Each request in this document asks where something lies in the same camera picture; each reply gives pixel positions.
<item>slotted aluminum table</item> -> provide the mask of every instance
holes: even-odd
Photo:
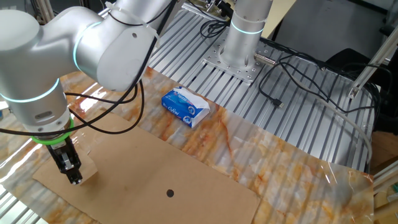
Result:
[[[215,69],[202,58],[217,37],[204,39],[200,27],[209,19],[195,8],[184,5],[162,37],[149,66],[215,103],[264,128],[305,152],[336,164],[364,171],[368,149],[353,127],[319,104],[313,96],[294,85],[281,69],[275,69],[261,88],[285,106],[275,107],[258,90],[259,81],[271,67],[265,66],[253,83],[245,83]],[[274,60],[287,54],[264,44],[259,50]],[[344,109],[370,106],[371,95],[362,91],[355,100],[346,97],[351,80],[322,71],[316,65],[297,57],[289,61],[314,79],[333,100]],[[299,80],[319,92],[308,80],[289,71]],[[369,137],[374,122],[373,110],[361,110],[348,115]],[[0,223],[46,223],[5,189],[0,189]]]

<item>black cable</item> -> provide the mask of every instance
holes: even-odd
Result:
[[[140,120],[142,119],[142,115],[144,114],[145,94],[144,94],[144,85],[142,84],[142,80],[139,81],[139,85],[140,85],[140,88],[141,88],[141,110],[140,110],[140,112],[139,112],[139,116],[138,116],[136,122],[135,122],[132,126],[130,126],[130,128],[127,128],[127,129],[125,129],[125,130],[122,130],[122,131],[106,131],[106,130],[97,128],[97,127],[95,127],[95,126],[93,126],[93,125],[91,125],[91,124],[88,124],[83,118],[81,118],[81,117],[80,117],[76,112],[74,112],[73,110],[69,109],[69,111],[70,111],[73,115],[75,115],[75,117],[76,117],[77,119],[79,119],[83,124],[87,124],[87,126],[89,126],[90,128],[92,128],[92,129],[94,129],[94,130],[96,130],[96,131],[99,131],[99,132],[101,132],[101,133],[105,133],[105,134],[123,134],[123,133],[126,133],[126,132],[132,130],[133,128],[135,128],[135,127],[138,125],[138,123],[139,123]]]
[[[391,92],[392,84],[393,84],[393,81],[394,81],[394,77],[392,76],[391,71],[388,70],[387,68],[384,68],[384,67],[382,67],[380,65],[370,65],[370,64],[365,64],[365,63],[348,63],[348,64],[344,65],[343,68],[341,68],[341,69],[344,70],[346,67],[349,67],[349,66],[372,67],[372,68],[377,68],[377,69],[380,69],[380,70],[383,70],[383,71],[387,72],[387,74],[390,77],[390,84],[389,84],[389,88],[387,90],[387,95]]]
[[[160,12],[159,15],[155,16],[153,19],[151,19],[150,21],[148,21],[147,24],[150,24],[151,22],[154,22],[155,20],[157,20],[157,19],[158,19],[158,18],[171,6],[172,2],[173,2],[173,1],[170,1],[170,3],[162,10],[162,12]],[[109,14],[114,20],[120,22],[120,23],[123,24],[123,25],[126,25],[126,26],[143,26],[142,24],[128,24],[128,23],[122,22],[122,21],[118,20],[117,18],[115,18],[110,12],[109,12],[108,14]]]
[[[170,7],[166,12],[165,17],[162,19],[162,22],[159,25],[159,28],[157,29],[157,33],[160,34],[162,32],[162,29],[164,28],[167,19],[169,18],[169,16],[172,13],[172,10],[174,8],[174,5],[177,3],[177,0],[173,0],[170,3]],[[0,128],[0,133],[6,133],[6,134],[15,134],[15,135],[21,135],[21,136],[49,136],[49,135],[57,135],[57,134],[66,134],[69,133],[71,131],[76,131],[79,130],[81,128],[87,127],[89,124],[93,124],[96,121],[100,120],[101,118],[103,118],[104,116],[106,116],[107,114],[109,114],[110,112],[112,112],[113,109],[115,109],[115,107],[117,107],[121,102],[123,102],[123,100],[128,96],[128,94],[130,94],[130,92],[132,91],[132,89],[136,86],[136,84],[138,83],[141,74],[144,72],[146,65],[150,59],[150,55],[152,54],[152,51],[156,45],[157,39],[154,38],[152,41],[151,46],[149,47],[148,53],[144,59],[144,63],[141,65],[141,68],[137,74],[137,77],[134,79],[132,85],[129,87],[129,89],[123,94],[122,97],[120,97],[120,99],[114,104],[112,105],[109,109],[107,109],[105,112],[103,112],[102,114],[100,114],[99,116],[97,116],[96,118],[92,119],[91,121],[86,122],[85,124],[76,126],[74,128],[69,128],[66,130],[62,130],[62,131],[52,131],[52,132],[47,132],[47,133],[31,133],[31,132],[24,132],[24,131],[13,131],[13,130],[8,130],[8,129],[3,129]]]
[[[191,0],[187,0],[193,7],[198,9],[201,13],[205,16],[208,16],[207,13],[203,12],[197,5],[191,2]],[[229,26],[229,21],[221,21],[217,19],[213,19],[210,21],[205,22],[200,27],[200,35],[204,38],[212,38],[216,37],[220,33],[222,33],[226,27]]]
[[[318,68],[320,68],[320,69],[322,69],[322,70],[324,70],[324,69],[327,68],[328,70],[337,73],[338,76],[335,78],[333,84],[336,83],[336,81],[337,81],[337,79],[338,79],[339,76],[343,76],[343,77],[349,78],[349,79],[351,79],[351,80],[355,80],[355,79],[356,79],[356,77],[352,76],[352,74],[350,74],[350,72],[344,72],[344,71],[342,71],[342,69],[339,69],[339,68],[336,68],[336,67],[332,67],[332,66],[330,66],[329,64],[327,64],[327,63],[325,63],[325,62],[322,62],[322,61],[320,61],[320,60],[317,60],[317,59],[313,58],[313,57],[312,57],[311,55],[309,55],[309,54],[306,54],[306,53],[303,53],[303,52],[298,52],[298,51],[296,51],[296,50],[294,50],[294,49],[291,49],[291,48],[289,48],[289,47],[286,47],[286,46],[283,46],[283,45],[281,45],[281,44],[278,44],[278,43],[276,43],[276,42],[274,42],[274,41],[272,41],[272,40],[268,40],[268,39],[261,38],[260,41],[261,41],[262,43],[264,43],[264,44],[269,45],[270,47],[273,47],[273,48],[275,48],[275,49],[284,51],[284,52],[286,52],[286,53],[289,54],[288,56],[285,56],[285,57],[280,58],[277,62],[281,62],[281,61],[283,61],[283,60],[285,60],[285,59],[288,59],[288,58],[290,58],[290,57],[297,56],[297,57],[300,57],[300,58],[302,58],[302,59],[304,59],[304,60],[308,60],[308,61],[311,61],[311,62],[315,63],[315,64],[318,66]],[[263,79],[262,79],[261,82],[260,82],[261,85],[262,85],[263,81],[265,80],[265,77],[268,76],[269,74],[270,74],[270,73],[267,73],[267,74],[263,77]],[[307,77],[307,76],[305,76],[305,75],[304,75],[304,77],[305,77],[306,79],[310,80],[310,82],[312,82],[312,83],[313,83],[313,84],[326,96],[326,99],[325,99],[324,97],[321,97],[322,99],[324,99],[324,100],[327,101],[327,102],[330,101],[330,96],[327,95],[325,92],[323,92],[322,89],[321,89],[313,80],[311,80],[309,77]],[[375,112],[376,112],[376,120],[377,120],[378,114],[379,114],[379,112],[380,112],[380,104],[381,104],[380,93],[379,93],[377,87],[376,87],[375,85],[371,84],[371,83],[367,83],[364,87],[365,87],[365,89],[367,89],[367,91],[370,92],[370,94],[372,95],[373,106],[356,108],[356,109],[354,109],[354,110],[349,110],[349,111],[342,110],[342,112],[348,112],[348,113],[350,113],[350,112],[354,112],[354,111],[357,111],[357,110],[363,110],[363,109],[371,109],[371,108],[374,108],[374,109],[375,109]],[[271,100],[275,100],[275,99],[273,99],[272,97],[269,97],[269,95],[264,95],[264,96],[270,98]]]
[[[134,88],[134,95],[131,97],[131,99],[123,101],[120,104],[126,104],[126,103],[132,102],[136,98],[137,94],[138,94],[138,90],[137,90],[137,85],[136,85],[136,87]],[[93,100],[98,100],[98,101],[105,102],[105,103],[114,103],[114,104],[117,103],[117,101],[105,100],[105,99],[102,99],[102,98],[98,98],[98,97],[94,97],[94,96],[90,96],[90,95],[84,95],[84,94],[80,94],[80,93],[65,93],[65,95],[67,95],[67,96],[79,96],[79,97],[83,97],[83,98],[89,98],[89,99],[93,99]]]
[[[310,91],[310,90],[307,90],[307,89],[305,89],[304,87],[302,87],[301,85],[299,85],[297,82],[296,82],[296,80],[293,78],[293,76],[292,76],[292,74],[290,74],[289,73],[289,71],[287,71],[287,69],[286,69],[286,67],[284,66],[284,65],[288,65],[288,66],[290,66],[290,67],[292,67],[296,72],[298,72],[299,74],[301,74],[303,77],[305,77],[307,80],[310,80],[310,82],[311,83],[313,83],[319,90],[320,90],[320,92],[322,93],[322,94],[324,94],[325,96],[326,96],[326,98],[324,98],[323,96],[321,96],[320,94],[318,94],[318,93],[315,93],[315,92],[313,92],[313,91]],[[286,72],[286,74],[290,77],[290,79],[297,85],[297,87],[299,87],[300,89],[302,89],[302,90],[304,90],[304,91],[306,91],[306,92],[308,92],[308,93],[311,93],[311,94],[313,94],[313,95],[316,95],[316,96],[318,96],[318,97],[320,97],[321,99],[323,99],[323,100],[325,100],[326,102],[331,102],[332,104],[334,104],[335,106],[336,106],[336,108],[337,109],[339,109],[341,112],[343,112],[343,113],[352,113],[352,112],[354,112],[354,111],[358,111],[358,110],[363,110],[363,109],[374,109],[375,108],[375,106],[376,105],[374,105],[374,106],[363,106],[363,107],[359,107],[359,108],[356,108],[356,109],[353,109],[353,110],[348,110],[348,111],[346,111],[346,110],[344,110],[343,108],[341,108],[339,105],[338,105],[338,103],[336,103],[336,102],[334,102],[316,83],[315,83],[315,81],[313,81],[311,78],[309,78],[308,76],[306,76],[306,75],[304,75],[302,72],[300,72],[297,68],[295,68],[293,65],[291,65],[291,64],[289,64],[289,63],[285,63],[285,62],[281,62],[280,63],[280,66],[285,70],[285,72]]]
[[[290,74],[290,72],[286,69],[285,65],[290,66],[290,67],[293,68],[297,73],[299,73],[299,74],[302,75],[304,78],[306,78],[307,80],[309,80],[312,84],[314,84],[314,86],[315,86],[324,96],[322,96],[322,95],[320,95],[320,94],[318,94],[318,93],[315,93],[314,91],[307,90],[307,89],[303,88],[301,85],[299,85],[299,84],[295,81],[295,79],[293,78],[292,74]],[[344,112],[344,113],[352,113],[352,112],[354,112],[354,111],[364,110],[364,109],[374,109],[374,108],[376,107],[376,105],[373,105],[373,106],[363,106],[363,107],[359,107],[359,108],[356,108],[356,109],[353,109],[353,110],[348,110],[348,111],[344,110],[343,108],[341,108],[341,107],[338,105],[338,103],[334,102],[334,101],[331,99],[330,93],[329,93],[329,94],[325,93],[325,92],[321,89],[321,87],[320,87],[314,80],[312,80],[310,77],[306,76],[306,75],[305,75],[304,73],[302,73],[300,70],[298,70],[298,69],[295,68],[293,65],[291,65],[290,63],[287,63],[287,62],[279,62],[279,63],[275,64],[275,65],[263,76],[263,78],[261,79],[261,81],[260,81],[260,83],[259,83],[259,91],[260,91],[260,93],[263,94],[265,97],[269,98],[269,99],[271,100],[271,102],[272,102],[274,105],[276,105],[276,106],[283,107],[283,104],[281,104],[281,101],[280,101],[280,100],[275,99],[275,98],[269,96],[267,93],[265,93],[265,92],[262,90],[261,86],[263,85],[263,83],[264,83],[266,77],[267,77],[268,75],[270,75],[270,74],[275,70],[275,68],[278,67],[278,66],[281,66],[281,67],[285,70],[286,74],[287,74],[287,75],[289,76],[289,78],[293,81],[293,83],[295,83],[295,84],[297,85],[297,87],[299,87],[300,89],[302,89],[302,90],[304,90],[304,91],[306,91],[306,92],[308,92],[308,93],[311,93],[311,94],[313,94],[313,95],[316,95],[316,96],[320,97],[321,99],[325,100],[326,102],[331,102],[332,104],[334,104],[334,105],[337,107],[337,109],[339,109],[340,111],[342,111],[342,112]]]
[[[195,5],[193,2],[191,2],[191,0],[187,0],[193,7],[195,7],[196,9],[198,9],[201,13],[203,13],[205,16],[208,16],[207,13],[203,12],[203,10],[201,10],[197,5]]]

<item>black dot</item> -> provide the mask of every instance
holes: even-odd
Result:
[[[173,190],[168,190],[166,192],[166,194],[167,194],[168,197],[173,197],[174,196],[174,191]]]

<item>white label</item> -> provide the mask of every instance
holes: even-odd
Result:
[[[60,142],[60,143],[58,143],[58,144],[51,145],[51,148],[52,148],[52,149],[59,149],[59,148],[61,148],[61,147],[63,147],[63,146],[66,146],[66,145],[67,145],[67,142],[62,141],[62,142]]]

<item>cardboard sheet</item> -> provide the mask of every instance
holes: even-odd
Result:
[[[95,123],[113,130],[130,125],[115,114]],[[98,172],[71,185],[49,160],[33,178],[100,223],[251,223],[259,204],[254,192],[150,133],[76,134],[92,139],[89,156]]]
[[[81,167],[79,169],[81,176],[85,177],[81,180],[80,185],[84,184],[90,177],[98,172],[97,167],[95,166],[94,161],[85,153],[83,150],[78,150],[77,153],[79,154],[79,159],[81,162]],[[54,160],[50,159],[50,163],[53,163],[53,166],[56,166]]]

